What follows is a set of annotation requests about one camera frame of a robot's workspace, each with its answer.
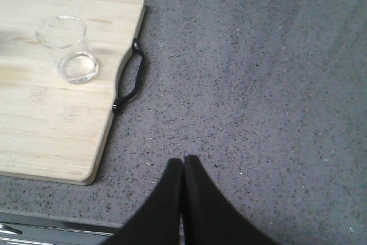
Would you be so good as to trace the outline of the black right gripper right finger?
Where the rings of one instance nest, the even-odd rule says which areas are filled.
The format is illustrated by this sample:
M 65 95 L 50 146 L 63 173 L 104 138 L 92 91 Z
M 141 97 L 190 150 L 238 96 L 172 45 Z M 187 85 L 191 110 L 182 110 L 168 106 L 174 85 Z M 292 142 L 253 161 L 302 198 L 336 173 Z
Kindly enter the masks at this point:
M 185 244 L 276 244 L 245 219 L 217 189 L 200 159 L 184 159 Z

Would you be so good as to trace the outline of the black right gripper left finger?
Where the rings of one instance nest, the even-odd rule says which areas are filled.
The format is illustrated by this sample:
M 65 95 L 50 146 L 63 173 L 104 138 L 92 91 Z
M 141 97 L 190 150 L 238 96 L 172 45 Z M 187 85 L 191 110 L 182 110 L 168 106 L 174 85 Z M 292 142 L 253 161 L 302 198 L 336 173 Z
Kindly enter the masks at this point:
M 179 244 L 182 178 L 182 161 L 168 160 L 144 204 L 103 244 Z

